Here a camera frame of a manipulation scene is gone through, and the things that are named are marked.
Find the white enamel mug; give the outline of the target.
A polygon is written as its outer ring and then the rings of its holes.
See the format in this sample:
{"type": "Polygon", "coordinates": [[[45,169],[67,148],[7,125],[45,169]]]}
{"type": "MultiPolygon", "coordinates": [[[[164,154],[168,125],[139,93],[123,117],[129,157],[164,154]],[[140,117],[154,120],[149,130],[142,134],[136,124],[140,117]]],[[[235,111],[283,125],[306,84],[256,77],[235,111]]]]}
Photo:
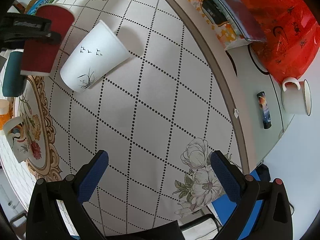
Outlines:
{"type": "Polygon", "coordinates": [[[281,87],[281,101],[286,113],[311,115],[311,90],[306,79],[299,81],[294,77],[287,77],[281,87]]]}

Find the red plastic bag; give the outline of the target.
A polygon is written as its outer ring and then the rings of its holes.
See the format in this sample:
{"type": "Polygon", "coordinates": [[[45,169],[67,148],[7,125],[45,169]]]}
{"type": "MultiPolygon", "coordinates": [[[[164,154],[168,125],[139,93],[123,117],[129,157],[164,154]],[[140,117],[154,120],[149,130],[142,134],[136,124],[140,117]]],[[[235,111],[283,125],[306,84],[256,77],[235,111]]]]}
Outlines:
{"type": "Polygon", "coordinates": [[[303,0],[240,0],[260,24],[266,42],[252,43],[278,83],[299,79],[319,50],[319,24],[303,0]]]}

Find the floral tissue pack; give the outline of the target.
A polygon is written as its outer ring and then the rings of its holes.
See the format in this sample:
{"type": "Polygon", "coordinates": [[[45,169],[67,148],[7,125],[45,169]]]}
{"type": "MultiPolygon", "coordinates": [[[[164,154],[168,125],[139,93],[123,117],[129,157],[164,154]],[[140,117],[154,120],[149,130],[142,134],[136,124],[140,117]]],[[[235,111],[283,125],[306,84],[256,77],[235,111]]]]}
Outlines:
{"type": "Polygon", "coordinates": [[[239,28],[217,0],[188,1],[210,25],[224,50],[246,46],[251,43],[240,33],[239,28]]]}

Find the white diamond pattern tablecloth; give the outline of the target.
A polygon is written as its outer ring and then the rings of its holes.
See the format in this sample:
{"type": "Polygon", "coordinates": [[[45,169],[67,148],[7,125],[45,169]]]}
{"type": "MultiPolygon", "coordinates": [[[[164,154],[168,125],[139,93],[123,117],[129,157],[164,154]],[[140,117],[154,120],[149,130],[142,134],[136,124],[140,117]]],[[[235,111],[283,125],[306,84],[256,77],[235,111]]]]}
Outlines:
{"type": "Polygon", "coordinates": [[[23,162],[1,139],[1,163],[25,209],[38,178],[60,180],[105,150],[109,166],[85,208],[105,235],[170,223],[224,195],[209,154],[240,158],[217,80],[166,0],[60,0],[75,14],[46,77],[27,78],[13,100],[27,127],[23,162]],[[105,22],[130,58],[78,93],[60,70],[105,22]]]}

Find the white printed paper cup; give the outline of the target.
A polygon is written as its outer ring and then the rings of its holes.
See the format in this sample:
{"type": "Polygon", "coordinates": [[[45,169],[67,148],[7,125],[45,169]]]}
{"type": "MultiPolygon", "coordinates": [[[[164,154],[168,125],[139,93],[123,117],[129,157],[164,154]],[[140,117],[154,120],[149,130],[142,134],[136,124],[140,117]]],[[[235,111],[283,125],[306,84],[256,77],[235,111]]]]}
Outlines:
{"type": "Polygon", "coordinates": [[[21,116],[8,120],[3,125],[4,135],[16,158],[21,163],[30,157],[30,143],[25,131],[24,119],[21,116]]]}

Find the dark teal cup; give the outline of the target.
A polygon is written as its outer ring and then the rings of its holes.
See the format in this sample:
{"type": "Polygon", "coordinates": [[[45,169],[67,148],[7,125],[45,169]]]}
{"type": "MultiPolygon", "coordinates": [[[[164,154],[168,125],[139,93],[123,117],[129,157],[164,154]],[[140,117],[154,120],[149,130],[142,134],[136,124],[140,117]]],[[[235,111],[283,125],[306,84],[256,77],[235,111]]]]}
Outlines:
{"type": "Polygon", "coordinates": [[[2,93],[5,97],[19,97],[25,88],[25,76],[21,75],[21,51],[12,51],[7,60],[4,73],[2,93]]]}

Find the white paper cup with birds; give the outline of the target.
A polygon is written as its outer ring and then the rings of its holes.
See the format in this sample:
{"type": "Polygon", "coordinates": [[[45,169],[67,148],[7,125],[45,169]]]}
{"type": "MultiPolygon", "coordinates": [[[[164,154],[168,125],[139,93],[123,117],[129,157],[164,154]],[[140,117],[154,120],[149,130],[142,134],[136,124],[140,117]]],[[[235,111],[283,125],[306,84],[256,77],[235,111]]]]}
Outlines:
{"type": "Polygon", "coordinates": [[[129,58],[129,51],[100,20],[73,50],[60,69],[60,76],[71,90],[81,93],[129,58]]]}

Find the orange and white cup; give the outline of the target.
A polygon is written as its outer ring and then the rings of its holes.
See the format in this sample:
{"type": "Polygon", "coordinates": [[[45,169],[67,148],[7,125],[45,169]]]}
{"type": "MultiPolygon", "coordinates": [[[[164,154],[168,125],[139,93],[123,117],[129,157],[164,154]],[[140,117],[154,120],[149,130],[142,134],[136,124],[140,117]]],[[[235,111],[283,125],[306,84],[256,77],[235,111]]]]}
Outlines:
{"type": "Polygon", "coordinates": [[[4,124],[12,118],[12,107],[10,101],[6,99],[0,100],[0,130],[4,124]]]}

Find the small dark lighter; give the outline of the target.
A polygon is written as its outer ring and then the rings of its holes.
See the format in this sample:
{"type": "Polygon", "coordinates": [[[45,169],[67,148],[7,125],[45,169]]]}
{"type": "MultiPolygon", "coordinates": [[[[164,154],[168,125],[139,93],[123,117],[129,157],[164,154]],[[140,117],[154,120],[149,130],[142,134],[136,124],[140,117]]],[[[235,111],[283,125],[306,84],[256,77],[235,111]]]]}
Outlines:
{"type": "Polygon", "coordinates": [[[259,107],[261,110],[261,116],[262,116],[262,121],[263,121],[263,127],[264,129],[269,129],[272,124],[271,124],[271,116],[270,116],[270,111],[267,106],[267,100],[265,96],[265,92],[259,92],[257,94],[257,99],[259,103],[259,107]]]}

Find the red paper cup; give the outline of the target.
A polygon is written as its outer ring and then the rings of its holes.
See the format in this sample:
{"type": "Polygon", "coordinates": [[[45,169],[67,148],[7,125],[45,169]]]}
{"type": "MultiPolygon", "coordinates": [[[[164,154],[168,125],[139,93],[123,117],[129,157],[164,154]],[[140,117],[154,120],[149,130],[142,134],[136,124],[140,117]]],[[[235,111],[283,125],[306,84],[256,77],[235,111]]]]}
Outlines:
{"type": "Polygon", "coordinates": [[[21,75],[48,76],[61,43],[75,21],[75,17],[69,9],[57,4],[46,4],[39,7],[36,16],[51,20],[49,31],[58,33],[60,39],[57,42],[26,41],[22,56],[21,75]]]}

